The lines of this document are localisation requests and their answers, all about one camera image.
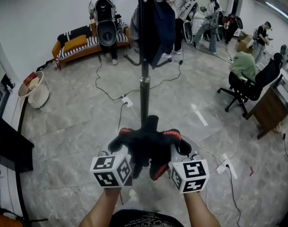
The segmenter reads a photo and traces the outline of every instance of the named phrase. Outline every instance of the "green hoodie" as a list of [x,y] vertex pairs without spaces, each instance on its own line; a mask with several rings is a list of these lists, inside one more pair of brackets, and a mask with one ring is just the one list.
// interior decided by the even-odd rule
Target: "green hoodie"
[[239,52],[234,57],[234,62],[229,66],[229,70],[237,77],[244,77],[242,73],[255,82],[256,63],[251,54]]

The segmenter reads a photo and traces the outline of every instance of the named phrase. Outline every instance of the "black shirt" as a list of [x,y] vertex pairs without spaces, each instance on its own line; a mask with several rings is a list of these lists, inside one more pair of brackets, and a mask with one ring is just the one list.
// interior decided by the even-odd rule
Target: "black shirt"
[[257,42],[263,46],[265,46],[265,43],[264,41],[262,41],[262,39],[259,37],[259,34],[262,34],[262,36],[265,38],[266,37],[266,29],[264,29],[263,26],[260,26],[258,28],[258,32],[257,32],[257,35],[258,35],[258,38],[257,38]]
[[121,210],[115,213],[109,227],[183,227],[173,217],[140,210]]

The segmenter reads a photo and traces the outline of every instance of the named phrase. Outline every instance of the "white cube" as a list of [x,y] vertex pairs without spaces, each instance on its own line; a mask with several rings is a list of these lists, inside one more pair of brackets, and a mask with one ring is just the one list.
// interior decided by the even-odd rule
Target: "white cube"
[[171,179],[180,193],[203,190],[209,179],[207,160],[172,163]]
[[94,157],[90,171],[101,187],[123,187],[132,173],[128,158],[128,155]]

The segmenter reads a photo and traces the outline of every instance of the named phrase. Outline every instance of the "white power outlet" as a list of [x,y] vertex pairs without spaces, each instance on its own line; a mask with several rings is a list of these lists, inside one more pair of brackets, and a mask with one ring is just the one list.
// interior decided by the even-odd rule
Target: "white power outlet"
[[127,96],[123,96],[123,98],[121,98],[121,100],[126,103],[127,108],[132,107],[134,104],[132,103],[132,101],[127,97]]
[[226,169],[227,169],[227,166],[226,165],[229,165],[229,168],[230,168],[230,171],[231,171],[231,174],[233,175],[233,177],[235,179],[238,179],[238,176],[234,170],[234,167],[233,167],[233,164],[231,163],[231,161],[228,159],[227,155],[226,154],[223,154],[223,157],[225,159],[225,161],[216,169],[216,171],[219,173],[219,174],[222,174]]

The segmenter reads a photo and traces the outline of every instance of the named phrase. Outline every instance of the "gray floor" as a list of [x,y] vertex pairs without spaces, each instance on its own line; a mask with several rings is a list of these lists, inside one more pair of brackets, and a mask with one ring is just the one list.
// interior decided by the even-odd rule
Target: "gray floor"
[[[235,44],[234,40],[229,45],[232,56]],[[118,66],[102,58],[98,85],[113,98],[138,89],[139,85],[141,68],[127,62],[124,52],[137,57],[131,50],[120,50]],[[218,46],[218,55],[228,58],[223,44]],[[176,77],[179,73],[176,61],[181,58],[175,56],[174,62],[150,70],[151,86]],[[41,226],[77,226],[102,192],[90,175],[89,167],[92,158],[115,138],[122,102],[111,101],[95,87],[99,65],[98,57],[93,55],[69,63],[58,72],[46,68],[44,74],[53,88],[50,98],[42,112],[27,106],[23,134],[35,144],[34,170],[21,175],[22,189],[31,218],[49,218],[49,222]],[[182,134],[220,158],[224,153],[232,156],[238,175],[238,179],[233,180],[235,199],[242,200],[238,205],[242,211],[240,226],[272,227],[288,210],[288,165],[283,141],[280,135],[272,132],[257,140],[257,123],[253,118],[248,121],[242,118],[237,104],[230,112],[224,111],[232,98],[216,90],[229,87],[228,66],[223,60],[184,44],[181,76],[151,90],[150,114],[167,116]],[[139,93],[133,92],[129,98],[139,117]],[[254,104],[249,102],[247,108]],[[207,126],[196,111],[203,115]],[[123,108],[121,127],[140,127],[132,109]],[[166,118],[160,116],[158,130],[171,128]],[[216,168],[215,158],[204,151],[201,155],[208,160],[210,170]],[[254,174],[249,177],[250,167]],[[227,174],[211,176],[207,188],[208,206],[216,215],[222,215],[217,217],[221,225],[235,227],[237,210],[226,214],[234,207]],[[186,227],[190,226],[183,197],[167,176],[153,182],[147,170],[143,171],[133,189],[147,209],[160,210]],[[123,201],[127,201],[128,189],[124,189],[122,195]],[[204,201],[206,195],[207,189],[201,192]]]

